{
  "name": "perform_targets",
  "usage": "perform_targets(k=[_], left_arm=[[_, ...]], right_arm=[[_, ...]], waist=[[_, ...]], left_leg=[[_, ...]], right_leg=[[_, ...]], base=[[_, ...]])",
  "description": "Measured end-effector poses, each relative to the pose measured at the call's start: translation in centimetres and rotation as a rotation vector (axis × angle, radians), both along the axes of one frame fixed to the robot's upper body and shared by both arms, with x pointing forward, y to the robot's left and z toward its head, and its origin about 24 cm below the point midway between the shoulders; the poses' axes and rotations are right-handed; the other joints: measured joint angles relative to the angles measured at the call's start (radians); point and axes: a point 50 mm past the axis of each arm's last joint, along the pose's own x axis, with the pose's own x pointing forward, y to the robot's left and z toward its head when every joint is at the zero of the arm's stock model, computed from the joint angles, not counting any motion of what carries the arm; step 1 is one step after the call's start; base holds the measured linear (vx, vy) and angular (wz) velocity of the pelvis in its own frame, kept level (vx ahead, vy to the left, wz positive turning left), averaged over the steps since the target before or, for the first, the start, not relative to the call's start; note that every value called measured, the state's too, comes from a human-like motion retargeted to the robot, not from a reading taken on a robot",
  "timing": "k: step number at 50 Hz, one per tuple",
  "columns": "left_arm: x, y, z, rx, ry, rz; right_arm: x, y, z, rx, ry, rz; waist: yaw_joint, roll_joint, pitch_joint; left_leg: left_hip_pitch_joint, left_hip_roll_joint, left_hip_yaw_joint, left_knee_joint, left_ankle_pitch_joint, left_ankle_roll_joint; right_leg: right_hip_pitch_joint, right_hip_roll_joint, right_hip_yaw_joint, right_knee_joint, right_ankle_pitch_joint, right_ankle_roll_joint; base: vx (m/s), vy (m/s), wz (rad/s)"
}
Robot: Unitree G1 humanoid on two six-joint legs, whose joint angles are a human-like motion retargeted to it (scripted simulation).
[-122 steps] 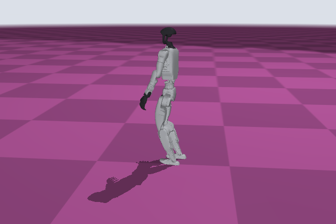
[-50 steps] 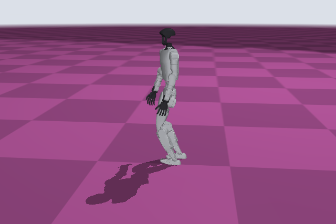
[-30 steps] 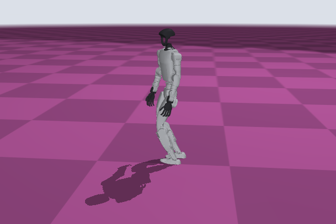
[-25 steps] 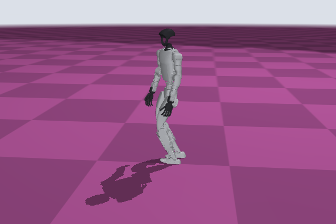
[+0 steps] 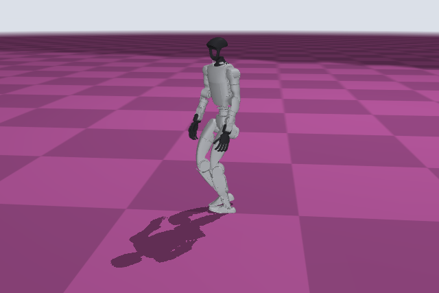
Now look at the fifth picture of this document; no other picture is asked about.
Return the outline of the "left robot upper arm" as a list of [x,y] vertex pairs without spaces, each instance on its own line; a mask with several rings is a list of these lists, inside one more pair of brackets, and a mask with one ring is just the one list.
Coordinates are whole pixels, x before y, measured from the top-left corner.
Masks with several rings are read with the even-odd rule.
[[232,97],[228,99],[229,105],[232,104],[232,99],[234,97],[239,98],[239,103],[241,101],[240,98],[240,85],[239,85],[239,79],[240,79],[240,71],[233,67],[226,68],[226,77],[229,79],[230,82],[230,90],[233,94]]

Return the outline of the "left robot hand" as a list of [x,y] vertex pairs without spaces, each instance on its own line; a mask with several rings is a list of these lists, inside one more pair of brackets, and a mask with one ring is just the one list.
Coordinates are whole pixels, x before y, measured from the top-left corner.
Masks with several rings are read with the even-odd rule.
[[[219,147],[220,149],[218,150],[218,152],[223,152],[223,151],[227,151],[228,149],[228,144],[230,142],[230,137],[229,135],[231,134],[231,132],[226,132],[226,124],[224,124],[223,130],[222,130],[223,134],[220,135],[220,138],[218,138],[216,141],[213,142],[213,144],[216,144],[219,141],[218,146],[215,148],[215,150],[217,150]],[[221,145],[221,146],[220,146]],[[224,145],[224,146],[223,146]],[[223,148],[222,148],[223,147]],[[226,149],[225,149],[226,147]],[[225,150],[224,150],[225,149]]]

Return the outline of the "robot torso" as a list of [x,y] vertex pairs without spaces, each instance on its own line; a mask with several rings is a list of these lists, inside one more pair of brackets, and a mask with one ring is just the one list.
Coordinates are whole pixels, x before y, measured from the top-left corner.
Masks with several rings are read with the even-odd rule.
[[226,68],[234,68],[234,66],[232,66],[232,64],[228,64],[227,62],[225,62],[225,64],[224,62],[220,62],[219,64],[224,65],[215,67],[215,63],[216,61],[207,67],[207,76],[213,103],[219,106],[217,107],[217,109],[219,109],[219,114],[216,115],[215,120],[217,127],[221,129],[221,127],[225,124],[225,118],[227,118],[228,114],[228,99],[233,96],[230,90],[229,79],[226,77]]

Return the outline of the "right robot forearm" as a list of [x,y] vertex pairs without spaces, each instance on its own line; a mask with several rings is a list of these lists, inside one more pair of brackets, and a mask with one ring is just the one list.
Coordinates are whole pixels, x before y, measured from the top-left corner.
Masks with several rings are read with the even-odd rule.
[[203,114],[204,114],[204,112],[205,112],[205,109],[206,109],[206,105],[208,104],[208,100],[207,99],[205,99],[205,97],[202,97],[201,95],[200,95],[200,100],[199,100],[200,102],[199,102],[199,105],[198,105],[198,107],[197,107],[197,109],[196,109],[196,113],[195,114],[198,114],[198,121],[201,121],[202,120],[202,118],[203,118]]

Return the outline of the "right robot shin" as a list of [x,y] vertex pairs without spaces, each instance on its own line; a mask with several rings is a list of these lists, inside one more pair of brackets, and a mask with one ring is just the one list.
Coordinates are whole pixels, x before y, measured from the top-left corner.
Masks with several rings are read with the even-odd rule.
[[[214,187],[213,181],[212,181],[211,176],[210,176],[210,174],[209,174],[209,170],[210,170],[210,172],[211,172],[211,168],[209,168],[209,169],[208,169],[207,171],[205,171],[205,172],[202,172],[202,171],[198,171],[198,172],[200,173],[200,175],[203,177],[203,179],[205,179],[205,181],[206,181],[211,187]],[[216,190],[215,187],[214,187],[214,190]]]

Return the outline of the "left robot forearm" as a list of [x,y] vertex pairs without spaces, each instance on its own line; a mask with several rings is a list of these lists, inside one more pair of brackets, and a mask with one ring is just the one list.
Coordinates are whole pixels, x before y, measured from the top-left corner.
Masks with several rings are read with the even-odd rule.
[[235,116],[238,113],[239,110],[239,98],[234,97],[232,99],[231,107],[228,107],[228,114],[227,118],[225,118],[225,124],[226,124],[226,132],[231,132],[233,128],[233,124],[235,122]]

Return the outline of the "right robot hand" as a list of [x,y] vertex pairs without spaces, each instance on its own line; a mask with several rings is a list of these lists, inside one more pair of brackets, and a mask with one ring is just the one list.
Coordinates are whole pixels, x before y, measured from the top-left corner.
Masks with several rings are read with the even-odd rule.
[[197,119],[198,119],[198,114],[195,114],[194,118],[193,118],[194,122],[190,125],[189,130],[188,130],[189,137],[193,140],[198,139],[197,138],[198,123],[200,123],[201,121],[198,121]]

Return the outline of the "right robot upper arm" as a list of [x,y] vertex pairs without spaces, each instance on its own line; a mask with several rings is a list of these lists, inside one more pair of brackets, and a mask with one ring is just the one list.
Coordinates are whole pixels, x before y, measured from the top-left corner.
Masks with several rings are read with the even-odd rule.
[[205,97],[205,98],[211,97],[211,91],[210,91],[209,81],[208,81],[208,76],[207,76],[207,67],[208,66],[209,65],[205,65],[202,68],[202,72],[204,74],[204,88],[202,89],[201,96]]

